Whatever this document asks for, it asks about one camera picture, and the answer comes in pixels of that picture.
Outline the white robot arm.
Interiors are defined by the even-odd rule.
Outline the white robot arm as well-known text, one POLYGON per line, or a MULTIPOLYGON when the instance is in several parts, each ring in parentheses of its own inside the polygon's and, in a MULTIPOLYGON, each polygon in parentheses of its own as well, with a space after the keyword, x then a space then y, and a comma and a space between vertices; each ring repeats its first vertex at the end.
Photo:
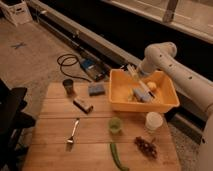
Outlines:
POLYGON ((176 61, 176 54, 172 42, 150 44, 137 70, 143 76, 164 71, 207 115, 195 171, 213 171, 213 82, 176 61))

